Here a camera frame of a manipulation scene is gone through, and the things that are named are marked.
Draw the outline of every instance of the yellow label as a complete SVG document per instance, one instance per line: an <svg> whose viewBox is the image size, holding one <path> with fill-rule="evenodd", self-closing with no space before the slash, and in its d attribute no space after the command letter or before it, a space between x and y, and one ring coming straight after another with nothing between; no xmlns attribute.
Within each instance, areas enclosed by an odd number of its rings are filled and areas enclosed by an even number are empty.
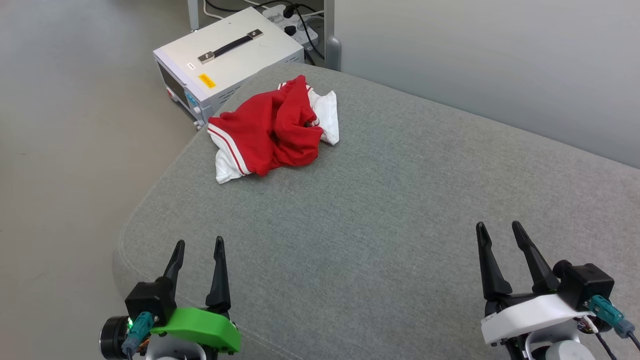
<svg viewBox="0 0 640 360"><path fill-rule="evenodd" d="M207 74L201 74L198 76L200 78L200 80L202 80L202 82L207 85L207 88L213 89L214 86L216 86L216 83L214 83L208 76Z"/></svg>

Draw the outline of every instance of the gray fabric tablecloth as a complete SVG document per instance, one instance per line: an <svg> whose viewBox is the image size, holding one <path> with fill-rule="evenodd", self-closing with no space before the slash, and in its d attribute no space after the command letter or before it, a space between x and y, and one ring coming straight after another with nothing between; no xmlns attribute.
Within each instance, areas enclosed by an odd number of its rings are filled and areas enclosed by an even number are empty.
<svg viewBox="0 0 640 360"><path fill-rule="evenodd" d="M504 359L480 331L474 226L485 222L505 278L527 292L519 220L551 266L592 262L613 276L613 301L640 325L640 170L306 65L261 71L223 110L300 74L337 93L340 142L321 144L309 166L219 185L201 130L122 231L123 294L161 275L184 239L177 300L202 306L222 235L243 333L236 359ZM605 339L637 358L630 341Z"/></svg>

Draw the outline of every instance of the gray wall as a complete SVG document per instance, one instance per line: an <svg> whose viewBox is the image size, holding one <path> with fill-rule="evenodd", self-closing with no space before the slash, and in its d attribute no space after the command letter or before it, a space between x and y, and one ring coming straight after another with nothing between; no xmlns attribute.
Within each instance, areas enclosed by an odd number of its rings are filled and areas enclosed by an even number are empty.
<svg viewBox="0 0 640 360"><path fill-rule="evenodd" d="M341 71L640 168L638 0L336 0L334 20Z"/></svg>

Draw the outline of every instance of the device display screen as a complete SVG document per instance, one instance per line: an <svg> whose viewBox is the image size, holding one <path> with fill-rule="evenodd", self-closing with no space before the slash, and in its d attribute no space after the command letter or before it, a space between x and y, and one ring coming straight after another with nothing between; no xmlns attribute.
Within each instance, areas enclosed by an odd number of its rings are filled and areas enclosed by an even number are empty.
<svg viewBox="0 0 640 360"><path fill-rule="evenodd" d="M175 95L178 95L185 106L189 106L189 103L187 102L187 95L185 95L182 85L180 85L180 83L176 79L174 79L167 70L164 69L164 66L160 64L158 64L158 66L160 67L160 72L162 73L162 77L166 86L169 86L169 88L173 90L173 93Z"/></svg>

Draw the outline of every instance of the red cloth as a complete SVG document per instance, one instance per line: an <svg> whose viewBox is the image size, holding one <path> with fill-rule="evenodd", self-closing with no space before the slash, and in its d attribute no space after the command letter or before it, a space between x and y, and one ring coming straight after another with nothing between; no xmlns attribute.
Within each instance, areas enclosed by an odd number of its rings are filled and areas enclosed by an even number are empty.
<svg viewBox="0 0 640 360"><path fill-rule="evenodd" d="M316 114L307 91L300 75L279 90L253 96L234 112L209 118L209 134L223 140L216 144L227 147L244 175L308 165L317 158L323 130L311 124Z"/></svg>

